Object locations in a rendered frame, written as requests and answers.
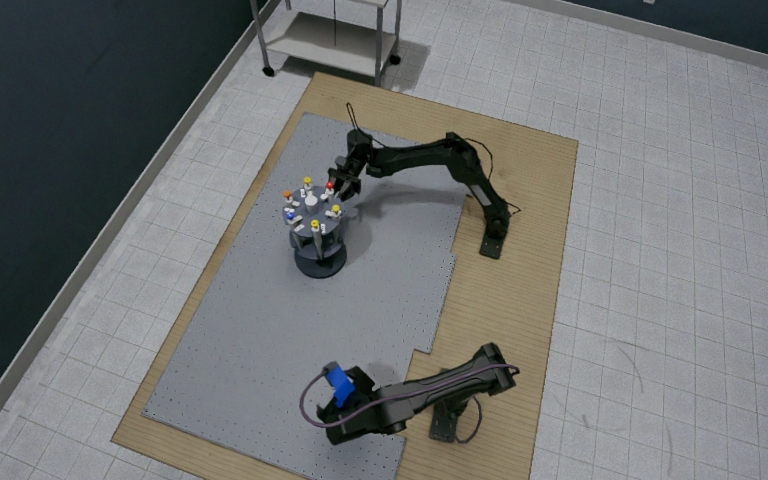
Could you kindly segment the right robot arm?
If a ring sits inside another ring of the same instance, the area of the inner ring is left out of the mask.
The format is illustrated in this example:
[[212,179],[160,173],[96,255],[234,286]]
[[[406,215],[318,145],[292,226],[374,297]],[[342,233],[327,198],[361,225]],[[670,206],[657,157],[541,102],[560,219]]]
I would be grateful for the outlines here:
[[[360,129],[356,129],[356,133],[355,150],[348,159],[351,159],[353,163],[357,162],[362,170],[366,165],[366,175],[371,175],[371,177],[382,178],[393,176],[394,173],[409,168],[428,165],[445,166],[446,164],[452,178],[470,189],[485,214],[484,219],[487,225],[479,253],[496,260],[499,259],[506,231],[510,225],[510,212],[508,211],[508,204],[498,198],[495,194],[496,191],[493,191],[485,176],[476,148],[465,140],[445,143],[453,139],[461,139],[455,132],[447,132],[444,139],[427,144],[400,148],[391,147],[395,150],[410,149],[404,151],[394,151],[386,147],[375,148],[371,134],[366,134]],[[445,150],[445,148],[448,149]],[[456,152],[449,150],[449,148]],[[475,171],[476,160],[478,172]],[[485,245],[486,242],[487,245]]]

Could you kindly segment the white hand pipette with red push button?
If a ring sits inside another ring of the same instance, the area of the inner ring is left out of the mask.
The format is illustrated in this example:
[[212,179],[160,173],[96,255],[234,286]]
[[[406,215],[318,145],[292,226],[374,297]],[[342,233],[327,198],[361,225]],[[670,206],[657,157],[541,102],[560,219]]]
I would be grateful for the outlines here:
[[330,203],[330,202],[332,202],[334,200],[333,183],[332,182],[327,182],[326,183],[326,187],[327,187],[326,194],[321,196],[321,200],[325,201],[325,199],[327,199],[327,202]]

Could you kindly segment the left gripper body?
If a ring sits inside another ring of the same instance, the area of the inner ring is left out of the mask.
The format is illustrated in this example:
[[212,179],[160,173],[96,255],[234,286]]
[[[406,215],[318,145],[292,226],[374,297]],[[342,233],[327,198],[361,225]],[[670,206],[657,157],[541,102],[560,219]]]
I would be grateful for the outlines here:
[[327,374],[327,378],[336,390],[333,395],[338,400],[333,396],[318,415],[324,424],[328,415],[356,409],[360,402],[369,399],[368,395],[374,392],[372,388],[375,382],[365,372],[362,372],[359,377],[354,377],[355,379],[351,383],[340,366]]

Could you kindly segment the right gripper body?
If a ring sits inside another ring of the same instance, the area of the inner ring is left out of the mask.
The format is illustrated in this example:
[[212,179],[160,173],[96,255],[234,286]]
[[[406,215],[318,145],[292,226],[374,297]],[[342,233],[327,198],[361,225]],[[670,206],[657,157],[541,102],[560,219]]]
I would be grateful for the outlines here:
[[[340,156],[340,157],[345,158],[343,156]],[[344,171],[342,169],[339,169],[338,167],[337,167],[337,170],[336,170],[336,169],[333,169],[333,168],[330,167],[327,172],[328,172],[329,177],[333,176],[333,177],[337,178],[338,191],[340,191],[340,189],[342,188],[342,186],[343,186],[345,181],[351,183],[352,184],[352,197],[353,197],[355,195],[355,193],[358,193],[358,195],[359,195],[360,192],[361,192],[361,179],[359,179],[359,175],[360,175],[360,173],[362,171],[362,168],[359,168],[360,165],[357,162],[353,163],[353,161],[350,161],[351,159],[347,159],[347,158],[345,158],[345,159],[350,164],[347,170]],[[354,178],[353,176],[357,177],[357,178]]]

